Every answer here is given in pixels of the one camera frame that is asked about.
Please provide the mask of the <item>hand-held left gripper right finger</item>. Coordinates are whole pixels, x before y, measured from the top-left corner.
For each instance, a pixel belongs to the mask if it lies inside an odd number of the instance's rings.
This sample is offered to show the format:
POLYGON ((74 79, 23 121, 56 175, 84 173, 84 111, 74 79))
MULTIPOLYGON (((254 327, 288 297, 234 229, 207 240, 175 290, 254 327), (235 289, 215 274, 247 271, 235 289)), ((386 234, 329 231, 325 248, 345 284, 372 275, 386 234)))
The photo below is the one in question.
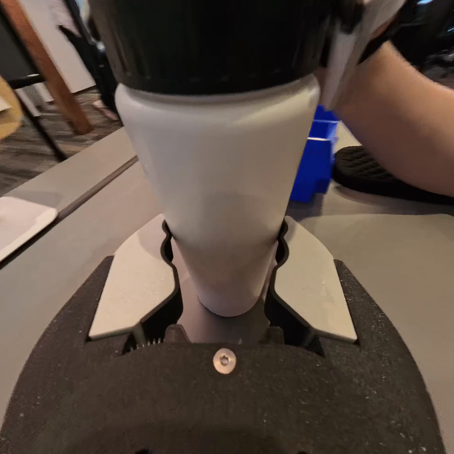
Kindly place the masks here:
POLYGON ((301 224, 285 216, 265 292, 270 336, 323 355, 321 341, 358 341, 335 259, 301 224))

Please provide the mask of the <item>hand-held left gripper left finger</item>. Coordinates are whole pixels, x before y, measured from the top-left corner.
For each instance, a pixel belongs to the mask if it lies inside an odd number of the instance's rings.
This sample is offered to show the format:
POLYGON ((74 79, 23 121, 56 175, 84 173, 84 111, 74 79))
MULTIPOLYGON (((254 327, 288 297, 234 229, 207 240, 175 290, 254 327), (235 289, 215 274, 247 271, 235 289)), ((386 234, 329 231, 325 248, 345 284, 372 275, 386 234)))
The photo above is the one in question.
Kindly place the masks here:
POLYGON ((91 341, 127 335, 133 347, 162 342, 183 314, 172 234, 162 214, 116 250, 92 325, 91 341))

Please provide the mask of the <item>blue plastic bin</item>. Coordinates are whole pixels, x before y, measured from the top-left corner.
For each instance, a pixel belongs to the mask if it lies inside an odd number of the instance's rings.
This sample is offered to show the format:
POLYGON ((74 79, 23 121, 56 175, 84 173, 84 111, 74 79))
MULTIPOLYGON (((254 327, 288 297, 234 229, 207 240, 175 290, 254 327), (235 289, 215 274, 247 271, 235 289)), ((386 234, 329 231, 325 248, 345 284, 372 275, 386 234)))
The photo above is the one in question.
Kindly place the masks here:
POLYGON ((339 120, 332 111, 318 105, 294 181, 291 201, 310 202, 326 194, 334 165, 339 120))

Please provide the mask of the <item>black bottle lid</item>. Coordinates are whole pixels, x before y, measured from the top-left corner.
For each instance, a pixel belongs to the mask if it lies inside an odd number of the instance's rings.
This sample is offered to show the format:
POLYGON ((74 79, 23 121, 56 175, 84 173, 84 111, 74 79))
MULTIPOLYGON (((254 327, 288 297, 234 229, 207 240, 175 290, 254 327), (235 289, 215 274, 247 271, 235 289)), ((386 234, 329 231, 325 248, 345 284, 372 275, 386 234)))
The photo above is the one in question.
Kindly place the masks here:
POLYGON ((118 83, 186 96, 262 90, 313 73, 332 12, 321 0, 88 4, 118 83))

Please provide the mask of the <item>white plastic bottle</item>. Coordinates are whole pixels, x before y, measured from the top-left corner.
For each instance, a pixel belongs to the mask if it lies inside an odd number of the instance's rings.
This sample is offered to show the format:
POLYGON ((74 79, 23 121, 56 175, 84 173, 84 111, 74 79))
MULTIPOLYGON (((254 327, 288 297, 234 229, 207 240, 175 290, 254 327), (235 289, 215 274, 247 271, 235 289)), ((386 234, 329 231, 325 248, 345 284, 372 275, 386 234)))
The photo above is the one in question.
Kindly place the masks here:
POLYGON ((217 315, 244 314, 262 292, 319 94, 313 74, 228 95, 116 89, 196 294, 217 315))

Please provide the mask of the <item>person's right forearm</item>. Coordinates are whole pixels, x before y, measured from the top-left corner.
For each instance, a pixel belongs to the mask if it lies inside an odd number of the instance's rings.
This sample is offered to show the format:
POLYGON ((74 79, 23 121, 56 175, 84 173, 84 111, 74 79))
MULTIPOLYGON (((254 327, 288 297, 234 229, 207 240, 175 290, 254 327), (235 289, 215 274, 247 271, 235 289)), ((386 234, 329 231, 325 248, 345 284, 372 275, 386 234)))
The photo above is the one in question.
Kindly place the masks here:
POLYGON ((422 100, 410 99, 372 119, 343 122, 390 174, 417 188, 453 196, 453 90, 432 84, 422 100))

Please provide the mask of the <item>person's right hand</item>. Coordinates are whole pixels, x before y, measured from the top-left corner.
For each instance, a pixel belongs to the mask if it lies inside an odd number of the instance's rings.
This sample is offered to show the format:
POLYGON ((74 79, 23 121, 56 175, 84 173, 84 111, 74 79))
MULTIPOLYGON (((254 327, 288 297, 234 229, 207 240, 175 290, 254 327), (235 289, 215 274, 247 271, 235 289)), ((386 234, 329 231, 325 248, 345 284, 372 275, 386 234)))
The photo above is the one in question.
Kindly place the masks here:
POLYGON ((389 113, 415 98, 422 100, 432 81, 410 65, 387 41, 359 64, 351 76, 335 113, 346 123, 389 113))

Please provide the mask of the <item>black mesh office chair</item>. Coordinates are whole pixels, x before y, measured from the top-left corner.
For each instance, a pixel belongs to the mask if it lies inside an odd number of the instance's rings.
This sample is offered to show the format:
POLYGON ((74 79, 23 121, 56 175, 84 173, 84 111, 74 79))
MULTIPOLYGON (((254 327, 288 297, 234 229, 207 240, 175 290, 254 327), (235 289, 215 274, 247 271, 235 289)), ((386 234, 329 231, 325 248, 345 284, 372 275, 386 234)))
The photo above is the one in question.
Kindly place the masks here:
POLYGON ((414 1, 392 38, 394 47, 423 75, 445 85, 453 77, 454 2, 414 1))

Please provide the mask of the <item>instruction board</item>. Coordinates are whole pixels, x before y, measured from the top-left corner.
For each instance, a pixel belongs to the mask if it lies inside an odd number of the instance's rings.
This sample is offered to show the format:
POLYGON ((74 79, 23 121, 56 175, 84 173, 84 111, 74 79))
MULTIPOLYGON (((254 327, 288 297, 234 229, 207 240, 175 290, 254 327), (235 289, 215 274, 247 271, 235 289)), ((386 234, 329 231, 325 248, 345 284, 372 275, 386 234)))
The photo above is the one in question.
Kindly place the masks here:
POLYGON ((9 84, 0 78, 0 140, 15 133, 21 126, 20 100, 9 84))

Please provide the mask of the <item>wooden post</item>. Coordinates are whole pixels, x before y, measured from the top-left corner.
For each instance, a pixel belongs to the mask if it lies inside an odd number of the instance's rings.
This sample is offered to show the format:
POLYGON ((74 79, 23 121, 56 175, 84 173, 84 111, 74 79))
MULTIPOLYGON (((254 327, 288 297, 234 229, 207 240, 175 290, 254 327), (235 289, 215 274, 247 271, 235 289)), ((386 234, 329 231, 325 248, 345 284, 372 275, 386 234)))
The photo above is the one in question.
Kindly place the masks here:
POLYGON ((31 59, 46 82, 51 96, 60 113, 65 117, 72 130, 78 135, 85 135, 93 130, 92 124, 82 110, 75 96, 70 92, 63 77, 49 56, 47 50, 33 28, 25 10, 16 0, 2 0, 1 10, 6 14, 14 31, 25 45, 31 59))

